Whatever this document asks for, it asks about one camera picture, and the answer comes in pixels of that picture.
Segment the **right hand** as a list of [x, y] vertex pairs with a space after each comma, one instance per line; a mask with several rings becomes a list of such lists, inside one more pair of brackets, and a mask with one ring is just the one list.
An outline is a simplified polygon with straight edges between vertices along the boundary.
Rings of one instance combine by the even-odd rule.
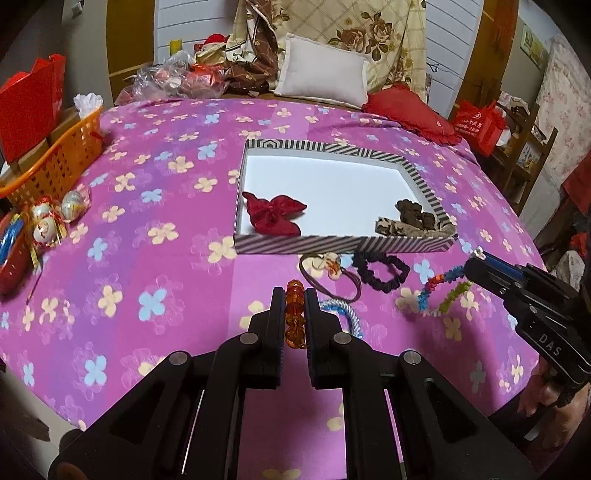
[[527, 417], [547, 409], [527, 456], [539, 476], [550, 479], [590, 477], [590, 386], [585, 385], [560, 407], [560, 389], [551, 379], [551, 365], [540, 358], [520, 394], [518, 412]]

